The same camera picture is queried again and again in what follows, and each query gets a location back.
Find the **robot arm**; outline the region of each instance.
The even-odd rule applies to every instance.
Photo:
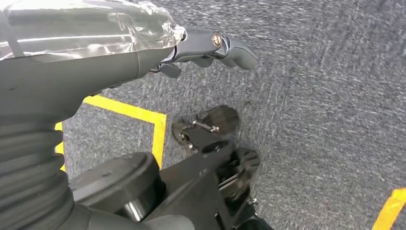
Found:
[[[178,76],[176,62],[207,67],[213,59],[243,69],[256,63],[243,43],[179,27],[146,2],[2,0],[0,229],[159,229],[74,204],[54,127],[103,89],[149,72]]]

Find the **robotic hand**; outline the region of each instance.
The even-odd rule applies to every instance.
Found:
[[[162,60],[150,73],[162,72],[170,78],[181,74],[176,62],[192,61],[202,68],[209,67],[214,59],[229,67],[253,69],[258,57],[242,41],[221,35],[217,31],[187,27],[183,39],[172,53]]]

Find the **gray carpet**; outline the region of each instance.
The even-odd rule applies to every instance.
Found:
[[[168,123],[235,107],[241,146],[263,164],[258,213],[275,229],[370,229],[406,186],[405,0],[155,0],[180,25],[218,29],[260,56],[253,71],[182,64],[102,93]],[[70,176],[150,150],[152,125],[83,105],[65,122]],[[185,157],[170,138],[164,167]],[[406,229],[406,213],[394,229]]]

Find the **black mechanical part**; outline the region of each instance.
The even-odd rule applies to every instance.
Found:
[[[212,132],[220,135],[226,135],[234,131],[240,121],[237,111],[227,105],[217,106],[201,112],[196,115],[196,120],[211,127]]]
[[[186,129],[187,127],[190,127],[190,125],[187,125],[183,122],[175,122],[171,126],[171,132],[173,138],[180,145],[180,147],[182,147],[182,149],[184,149],[188,152],[189,155],[191,155],[197,153],[198,150],[190,141],[189,136],[184,132],[184,129]]]
[[[117,213],[124,207],[140,222],[164,196],[159,166],[151,153],[138,152],[109,160],[74,178],[69,187],[79,204]]]
[[[234,150],[230,161],[217,170],[220,179],[218,187],[227,201],[237,201],[248,190],[259,163],[255,151],[239,148]]]

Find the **yellow floor line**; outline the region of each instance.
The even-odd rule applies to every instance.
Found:
[[[107,109],[118,114],[129,116],[142,121],[154,124],[154,137],[152,141],[152,154],[162,166],[162,158],[165,142],[166,115],[157,112],[149,111],[143,108],[135,107],[129,104],[118,102],[102,96],[87,97],[83,101],[87,104]]]
[[[55,130],[61,130],[62,131],[62,122],[59,122],[58,124],[55,125]],[[63,141],[57,145],[55,148],[55,152],[61,153],[65,157],[64,149],[63,149]],[[66,172],[65,164],[62,165],[61,170]]]
[[[381,213],[379,213],[372,230],[389,230],[391,229],[396,217],[402,211],[406,203],[406,187],[395,189],[391,197],[386,201]]]

